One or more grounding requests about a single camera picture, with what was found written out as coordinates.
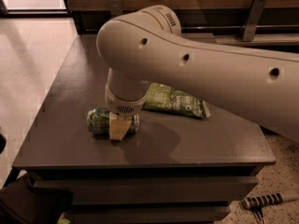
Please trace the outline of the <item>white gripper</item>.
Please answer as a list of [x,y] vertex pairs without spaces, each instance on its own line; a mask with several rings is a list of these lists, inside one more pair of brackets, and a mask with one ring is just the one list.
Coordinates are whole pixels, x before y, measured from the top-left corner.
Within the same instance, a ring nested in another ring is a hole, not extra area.
[[105,102],[109,114],[109,138],[122,140],[127,134],[132,118],[141,111],[150,87],[148,81],[130,78],[110,69],[107,77]]

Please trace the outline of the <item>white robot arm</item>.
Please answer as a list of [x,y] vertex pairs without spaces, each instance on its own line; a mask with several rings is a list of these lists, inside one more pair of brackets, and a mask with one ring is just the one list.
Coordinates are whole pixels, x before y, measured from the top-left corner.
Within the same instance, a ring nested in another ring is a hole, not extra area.
[[299,141],[297,54],[186,39],[165,6],[106,22],[96,47],[109,68],[106,104],[116,114],[138,113],[156,82]]

